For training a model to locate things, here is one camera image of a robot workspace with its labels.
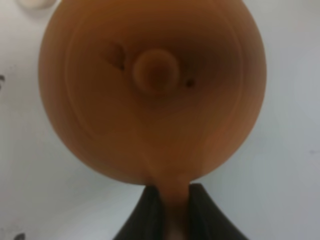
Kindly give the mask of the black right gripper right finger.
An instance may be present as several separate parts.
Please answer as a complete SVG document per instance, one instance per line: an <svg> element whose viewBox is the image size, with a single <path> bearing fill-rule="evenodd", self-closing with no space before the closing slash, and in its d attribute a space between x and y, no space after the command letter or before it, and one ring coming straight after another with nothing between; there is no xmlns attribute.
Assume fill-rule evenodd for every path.
<svg viewBox="0 0 320 240"><path fill-rule="evenodd" d="M202 184L189 186L190 240L247 240L218 208Z"/></svg>

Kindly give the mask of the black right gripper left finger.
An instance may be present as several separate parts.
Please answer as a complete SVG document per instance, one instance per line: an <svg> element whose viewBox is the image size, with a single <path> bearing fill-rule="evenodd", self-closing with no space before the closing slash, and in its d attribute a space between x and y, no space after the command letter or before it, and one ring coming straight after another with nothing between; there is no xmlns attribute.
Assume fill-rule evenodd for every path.
<svg viewBox="0 0 320 240"><path fill-rule="evenodd" d="M164 209L154 186L146 186L133 212L114 237L115 240L162 240Z"/></svg>

